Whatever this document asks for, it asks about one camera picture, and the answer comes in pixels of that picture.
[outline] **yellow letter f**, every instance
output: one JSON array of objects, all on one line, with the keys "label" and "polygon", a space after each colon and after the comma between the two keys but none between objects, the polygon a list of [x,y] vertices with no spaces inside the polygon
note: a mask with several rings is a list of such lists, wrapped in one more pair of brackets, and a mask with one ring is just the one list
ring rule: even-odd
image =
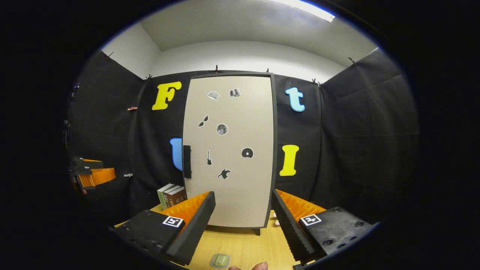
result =
[{"label": "yellow letter f", "polygon": [[157,88],[158,94],[156,96],[156,102],[152,106],[152,110],[164,110],[168,107],[165,98],[167,98],[168,101],[172,101],[173,95],[175,95],[175,90],[180,90],[181,88],[181,82],[161,84],[158,85]]}]

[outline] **white wall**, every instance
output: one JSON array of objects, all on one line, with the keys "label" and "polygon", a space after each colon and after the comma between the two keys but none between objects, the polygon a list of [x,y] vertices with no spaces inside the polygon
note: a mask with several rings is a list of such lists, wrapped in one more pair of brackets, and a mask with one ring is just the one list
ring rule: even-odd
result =
[{"label": "white wall", "polygon": [[158,46],[140,23],[117,35],[102,51],[107,55],[113,52],[111,59],[142,79],[151,73],[155,60],[160,55]]},{"label": "white wall", "polygon": [[283,45],[226,40],[191,44],[162,51],[149,71],[166,74],[214,70],[269,72],[323,83],[345,67],[321,56]]}]

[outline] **black fabric backdrop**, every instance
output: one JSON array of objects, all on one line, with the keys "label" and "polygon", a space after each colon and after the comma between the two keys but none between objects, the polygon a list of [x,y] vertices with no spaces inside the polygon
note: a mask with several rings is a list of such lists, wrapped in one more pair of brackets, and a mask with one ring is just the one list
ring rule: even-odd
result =
[{"label": "black fabric backdrop", "polygon": [[321,88],[322,147],[311,200],[369,223],[403,196],[418,150],[418,118],[405,76],[376,49]]},{"label": "black fabric backdrop", "polygon": [[70,156],[101,160],[115,168],[114,180],[88,190],[85,199],[102,221],[113,225],[127,220],[131,173],[127,155],[131,107],[143,81],[126,68],[98,51],[78,77],[79,88],[72,99],[68,120]]},{"label": "black fabric backdrop", "polygon": [[[158,204],[156,190],[183,184],[172,161],[182,138],[190,78],[196,71],[143,81],[99,52],[79,78],[69,109],[69,154],[102,160],[117,178],[86,198],[109,224]],[[324,208],[340,206],[376,222],[401,199],[413,169],[418,124],[408,85],[394,63],[375,50],[325,82],[275,75],[278,156],[276,188]],[[180,81],[165,110],[152,110],[159,84]],[[285,90],[303,93],[294,111]],[[137,111],[127,111],[131,106]],[[280,176],[282,146],[299,146],[293,176]],[[131,179],[124,173],[133,173]]]}]

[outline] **black handle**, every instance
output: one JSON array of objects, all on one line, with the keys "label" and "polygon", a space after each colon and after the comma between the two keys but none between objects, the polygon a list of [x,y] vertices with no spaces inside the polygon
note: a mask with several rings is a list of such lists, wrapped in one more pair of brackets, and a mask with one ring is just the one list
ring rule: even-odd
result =
[{"label": "black handle", "polygon": [[183,146],[183,176],[185,178],[192,178],[192,161],[191,161],[191,147],[189,145]]}]

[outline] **blue letter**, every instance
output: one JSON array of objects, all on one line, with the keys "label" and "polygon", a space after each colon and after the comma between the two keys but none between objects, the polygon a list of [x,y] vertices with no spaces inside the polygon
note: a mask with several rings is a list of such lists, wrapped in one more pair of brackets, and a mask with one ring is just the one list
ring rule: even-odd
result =
[{"label": "blue letter", "polygon": [[303,97],[303,93],[299,92],[296,87],[285,90],[285,93],[290,96],[290,106],[292,109],[296,111],[303,111],[305,109],[305,106],[300,104],[300,98]]},{"label": "blue letter", "polygon": [[170,144],[172,145],[172,158],[173,158],[173,165],[177,167],[180,171],[181,169],[181,138],[173,138],[170,140]]}]

